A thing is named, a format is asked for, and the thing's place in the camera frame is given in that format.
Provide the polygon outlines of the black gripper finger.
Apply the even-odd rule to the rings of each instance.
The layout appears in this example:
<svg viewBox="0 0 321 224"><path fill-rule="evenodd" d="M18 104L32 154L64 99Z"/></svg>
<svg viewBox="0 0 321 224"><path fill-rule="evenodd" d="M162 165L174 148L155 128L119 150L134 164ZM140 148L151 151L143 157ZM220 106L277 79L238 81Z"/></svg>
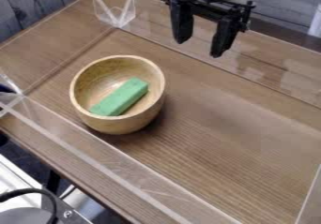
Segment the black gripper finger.
<svg viewBox="0 0 321 224"><path fill-rule="evenodd" d="M182 44L191 38L194 18L191 6L180 0L170 0L170 22L172 37Z"/></svg>
<svg viewBox="0 0 321 224"><path fill-rule="evenodd" d="M210 56L218 58L231 47L238 31L242 27L239 18L232 16L223 17L216 24L216 32L211 39Z"/></svg>

